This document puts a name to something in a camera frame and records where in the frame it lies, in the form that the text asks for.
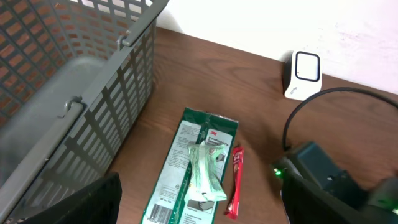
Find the red object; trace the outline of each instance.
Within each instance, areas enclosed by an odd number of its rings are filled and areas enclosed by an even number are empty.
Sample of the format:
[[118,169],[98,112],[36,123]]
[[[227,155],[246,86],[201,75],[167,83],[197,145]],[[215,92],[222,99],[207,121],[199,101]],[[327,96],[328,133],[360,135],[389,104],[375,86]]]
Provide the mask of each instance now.
[[238,217],[239,196],[241,195],[241,180],[243,168],[243,147],[237,146],[232,150],[234,179],[235,179],[235,193],[231,203],[225,211],[225,215],[235,220]]

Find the small white device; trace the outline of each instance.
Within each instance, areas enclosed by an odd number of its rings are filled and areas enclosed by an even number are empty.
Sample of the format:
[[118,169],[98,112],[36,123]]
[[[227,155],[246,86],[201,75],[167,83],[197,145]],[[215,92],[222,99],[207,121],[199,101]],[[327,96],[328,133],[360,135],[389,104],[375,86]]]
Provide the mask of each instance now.
[[322,87],[321,58],[317,54],[295,50],[285,63],[285,97],[306,100]]

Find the brown wooden surface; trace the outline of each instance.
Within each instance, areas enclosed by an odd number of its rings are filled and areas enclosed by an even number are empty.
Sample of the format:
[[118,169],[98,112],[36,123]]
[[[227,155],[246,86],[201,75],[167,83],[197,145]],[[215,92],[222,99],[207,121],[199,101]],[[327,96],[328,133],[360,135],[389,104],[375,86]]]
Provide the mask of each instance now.
[[[123,187],[118,223],[139,223],[186,106],[239,121],[235,143],[246,151],[238,220],[223,215],[227,203],[221,202],[215,223],[287,223],[280,185],[268,167],[283,154],[282,130],[299,104],[282,94],[282,63],[158,29],[154,72],[153,95],[111,166]],[[374,77],[382,77],[382,68]],[[366,88],[327,75],[322,85]],[[288,138],[294,146],[316,141],[370,189],[398,170],[397,132],[398,111],[391,106],[355,93],[332,93],[297,114]],[[227,169],[223,187],[228,195],[231,161]]]

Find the white backdrop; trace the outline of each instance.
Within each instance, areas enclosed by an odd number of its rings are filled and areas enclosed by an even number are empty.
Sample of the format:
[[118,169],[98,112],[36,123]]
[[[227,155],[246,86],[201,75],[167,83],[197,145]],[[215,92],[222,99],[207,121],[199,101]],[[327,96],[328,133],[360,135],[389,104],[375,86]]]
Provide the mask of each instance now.
[[323,73],[398,94],[398,1],[170,0],[158,26],[282,60],[321,55]]

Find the plastic basket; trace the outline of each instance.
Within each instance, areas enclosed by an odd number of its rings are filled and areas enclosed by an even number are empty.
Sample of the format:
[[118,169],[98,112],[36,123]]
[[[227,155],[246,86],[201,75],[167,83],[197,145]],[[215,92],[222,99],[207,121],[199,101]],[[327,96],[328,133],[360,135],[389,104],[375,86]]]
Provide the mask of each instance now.
[[106,172],[150,95],[167,2],[0,1],[0,223]]

